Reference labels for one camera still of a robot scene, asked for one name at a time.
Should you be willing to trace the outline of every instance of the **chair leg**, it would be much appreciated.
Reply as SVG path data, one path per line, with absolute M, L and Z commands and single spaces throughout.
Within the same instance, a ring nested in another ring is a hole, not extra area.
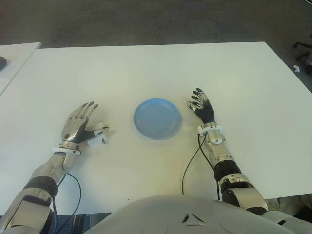
M 308 44 L 306 44 L 306 43 L 301 43 L 301 42 L 296 42 L 294 45 L 292 45 L 293 46 L 293 48 L 295 48 L 295 49 L 297 49 L 297 47 L 299 46 L 299 45 L 301 45 L 301 46 L 303 46 L 303 47 L 306 47 L 306 48 L 312 48 L 312 45 L 308 45 Z
M 299 55 L 299 56 L 296 57 L 295 59 L 296 59 L 297 61 L 300 61 L 300 59 L 301 59 L 302 57 L 308 56 L 308 55 L 309 55 L 309 52 L 306 52 L 306 53 L 303 53 L 303 54 Z

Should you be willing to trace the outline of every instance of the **white table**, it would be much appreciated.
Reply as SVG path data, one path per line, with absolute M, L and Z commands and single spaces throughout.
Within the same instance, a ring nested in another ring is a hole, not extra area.
M 312 95 L 264 42 L 38 49 L 0 98 L 0 214 L 60 142 L 66 118 L 84 102 L 91 124 L 111 127 L 110 143 L 84 147 L 72 173 L 82 186 L 78 213 L 112 212 L 139 198 L 180 193 L 197 148 L 199 119 L 186 106 L 196 87 L 208 95 L 228 149 L 265 198 L 312 192 Z M 150 140 L 133 125 L 149 98 L 182 115 L 169 140 Z M 187 195 L 216 198 L 213 173 L 199 154 Z M 69 214 L 78 188 L 59 188 Z
M 0 96 L 33 51 L 40 46 L 39 42 L 0 45 L 0 56 L 7 60 L 7 65 L 0 71 Z

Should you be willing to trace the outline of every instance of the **wire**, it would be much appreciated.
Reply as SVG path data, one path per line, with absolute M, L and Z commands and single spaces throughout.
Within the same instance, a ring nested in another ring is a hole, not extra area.
M 78 201 L 78 204 L 77 204 L 74 212 L 70 215 L 70 217 L 65 221 L 65 223 L 63 223 L 63 225 L 56 232 L 55 232 L 55 230 L 52 232 L 53 234 L 59 233 L 60 230 L 66 225 L 66 223 L 68 223 L 68 221 L 74 216 L 75 212 L 77 211 L 77 209 L 79 207 L 80 201 L 81 201 L 81 186 L 80 186 L 79 181 L 72 174 L 67 173 L 67 175 L 70 175 L 72 178 L 74 178 L 75 181 L 77 182 L 78 186 L 79 186 L 79 201 Z M 66 176 L 66 174 L 64 175 L 62 180 L 59 182 L 58 186 L 63 182 L 63 180 L 65 179 L 65 176 Z M 53 209 L 55 209 L 55 214 L 56 214 L 55 202 L 54 202 L 54 205 L 53 205 Z
M 58 213 L 57 213 L 57 208 L 55 206 L 55 196 L 52 198 L 52 205 L 53 205 L 53 211 L 54 211 L 54 228 L 52 233 L 54 233 L 58 227 Z
M 57 184 L 57 187 L 60 186 L 60 184 L 64 181 L 65 177 L 66 177 L 66 174 L 63 176 L 63 178 Z M 55 231 L 57 230 L 58 222 L 59 222 L 58 213 L 57 213 L 57 207 L 55 205 L 55 196 L 52 198 L 52 206 L 53 206 L 53 211 L 54 211 L 54 228 L 53 228 L 52 234 L 54 234 Z
M 217 192 L 217 194 L 218 194 L 218 200 L 220 200 L 219 183 L 218 183 L 217 180 L 216 180 L 216 192 Z
M 63 180 L 65 179 L 66 174 L 63 176 L 63 178 L 60 180 L 60 182 L 58 183 L 58 187 L 60 186 L 60 184 L 63 182 Z
M 199 145 L 201 153 L 204 155 L 204 157 L 207 160 L 207 162 L 209 163 L 211 169 L 213 170 L 213 172 L 215 172 L 214 167 L 212 166 L 211 162 L 208 160 L 208 158 L 206 157 L 203 149 L 201 148 L 202 144 L 200 144 L 200 141 L 199 141 L 199 134 L 198 134 L 198 145 Z M 220 200 L 220 191 L 219 191 L 219 183 L 218 183 L 218 181 L 216 181 L 216 192 L 217 192 L 218 200 Z
M 200 148 L 201 153 L 204 155 L 205 159 L 206 159 L 207 162 L 209 163 L 209 165 L 210 165 L 212 171 L 215 172 L 214 167 L 212 166 L 211 162 L 208 160 L 208 158 L 206 157 L 206 155 L 205 155 L 203 149 L 201 148 L 202 144 L 200 144 L 200 141 L 199 141 L 199 134 L 198 134 L 197 141 L 198 141 L 198 146 L 199 146 L 199 148 Z
M 201 147 L 201 146 L 203 145 L 203 143 L 205 142 L 205 139 L 206 139 L 206 135 L 205 135 L 205 138 L 204 138 L 204 140 L 202 141 L 201 145 L 199 144 L 200 147 Z M 200 147 L 199 147 L 199 148 L 195 151 L 195 153 L 193 154 L 191 160 L 189 161 L 189 164 L 187 164 L 187 166 L 186 166 L 186 168 L 185 168 L 185 171 L 184 171 L 184 173 L 183 173 L 183 177 L 182 177 L 182 194 L 184 194 L 184 186 L 183 186 L 183 185 L 184 185 L 184 177 L 185 177 L 186 171 L 187 171 L 187 169 L 189 168 L 191 162 L 193 161 L 195 155 L 196 155 L 197 152 L 199 151 Z

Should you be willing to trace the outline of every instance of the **floor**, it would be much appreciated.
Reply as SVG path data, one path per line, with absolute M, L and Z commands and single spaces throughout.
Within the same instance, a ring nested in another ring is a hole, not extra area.
M 296 41 L 311 44 L 304 0 L 1 0 L 0 45 L 42 48 L 265 41 L 312 92 Z M 62 233 L 68 233 L 70 226 Z

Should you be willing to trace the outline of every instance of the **robot forearm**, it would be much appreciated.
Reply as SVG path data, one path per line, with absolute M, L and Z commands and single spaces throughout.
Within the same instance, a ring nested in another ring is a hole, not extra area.
M 97 107 L 93 102 L 85 103 L 68 117 L 62 131 L 62 143 L 54 148 L 54 154 L 45 164 L 36 168 L 24 189 L 17 195 L 0 220 L 0 232 L 22 229 L 25 234 L 47 233 L 53 217 L 51 199 L 58 192 L 57 183 L 68 173 L 80 155 L 79 144 L 105 144 L 105 131 L 109 128 L 99 123 L 87 130 L 90 115 Z
M 17 226 L 28 227 L 34 233 L 48 231 L 46 223 L 53 217 L 51 199 L 58 192 L 57 182 L 67 173 L 63 169 L 65 158 L 65 153 L 54 153 L 47 163 L 35 169 L 0 220 L 0 232 Z
M 188 102 L 189 108 L 203 121 L 198 127 L 200 135 L 207 135 L 205 145 L 209 150 L 209 159 L 214 170 L 214 177 L 220 185 L 222 200 L 256 214 L 268 210 L 260 192 L 248 178 L 242 174 L 235 160 L 226 147 L 222 128 L 215 122 L 215 115 L 207 96 L 201 89 L 193 91 L 196 101 Z

